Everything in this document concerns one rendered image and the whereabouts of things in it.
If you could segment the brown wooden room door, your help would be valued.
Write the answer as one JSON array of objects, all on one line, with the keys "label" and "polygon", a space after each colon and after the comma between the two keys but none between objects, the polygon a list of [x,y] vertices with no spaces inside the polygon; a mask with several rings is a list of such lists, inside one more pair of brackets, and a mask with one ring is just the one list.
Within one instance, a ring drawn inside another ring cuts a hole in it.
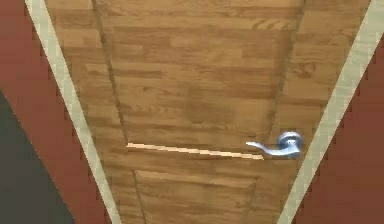
[{"label": "brown wooden room door", "polygon": [[384,33],[384,0],[25,4],[111,224],[293,224]]}]

